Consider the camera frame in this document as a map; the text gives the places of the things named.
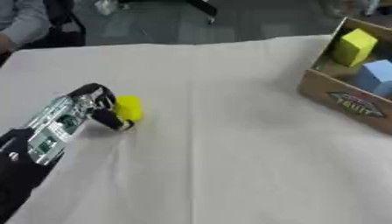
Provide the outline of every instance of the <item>chair leg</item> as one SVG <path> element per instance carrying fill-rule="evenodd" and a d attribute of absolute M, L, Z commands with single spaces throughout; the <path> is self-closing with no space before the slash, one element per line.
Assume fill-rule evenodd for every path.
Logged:
<path fill-rule="evenodd" d="M 215 18 L 218 14 L 218 10 L 212 6 L 210 3 L 206 3 L 203 0 L 186 0 L 189 4 L 198 8 L 201 11 L 204 11 L 211 18 Z"/>
<path fill-rule="evenodd" d="M 69 16 L 79 26 L 80 33 L 83 34 L 83 36 L 86 36 L 86 26 L 84 26 L 84 24 L 79 20 L 78 17 L 76 17 L 73 12 L 71 12 Z"/>

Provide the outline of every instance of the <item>chair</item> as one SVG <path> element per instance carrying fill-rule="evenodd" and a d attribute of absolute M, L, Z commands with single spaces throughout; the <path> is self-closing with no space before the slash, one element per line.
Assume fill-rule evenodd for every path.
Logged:
<path fill-rule="evenodd" d="M 24 49 L 86 45 L 86 27 L 73 13 L 74 0 L 44 0 L 46 13 L 52 23 L 48 35 L 25 45 Z M 63 31 L 66 24 L 75 23 L 78 31 Z"/>

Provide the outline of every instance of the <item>gray floor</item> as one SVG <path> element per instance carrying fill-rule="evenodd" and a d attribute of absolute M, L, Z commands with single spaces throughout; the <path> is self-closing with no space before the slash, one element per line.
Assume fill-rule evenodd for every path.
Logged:
<path fill-rule="evenodd" d="M 215 24 L 184 2 L 136 2 L 130 10 L 100 15 L 96 0 L 81 0 L 75 12 L 87 27 L 87 44 L 210 44 L 331 33 L 339 19 L 318 0 L 210 0 Z"/>

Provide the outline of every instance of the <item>light blue cube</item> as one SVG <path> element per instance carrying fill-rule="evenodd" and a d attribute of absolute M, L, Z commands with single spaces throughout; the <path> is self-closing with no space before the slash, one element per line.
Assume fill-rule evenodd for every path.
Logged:
<path fill-rule="evenodd" d="M 392 63 L 384 59 L 363 64 L 352 84 L 382 97 L 392 94 Z"/>

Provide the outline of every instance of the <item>table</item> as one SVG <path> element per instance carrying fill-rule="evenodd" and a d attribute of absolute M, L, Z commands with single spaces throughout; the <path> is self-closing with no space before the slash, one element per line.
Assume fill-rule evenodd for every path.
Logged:
<path fill-rule="evenodd" d="M 296 92 L 328 39 L 15 53 L 0 131 L 91 81 L 145 118 L 91 122 L 10 223 L 390 223 L 392 138 Z"/>

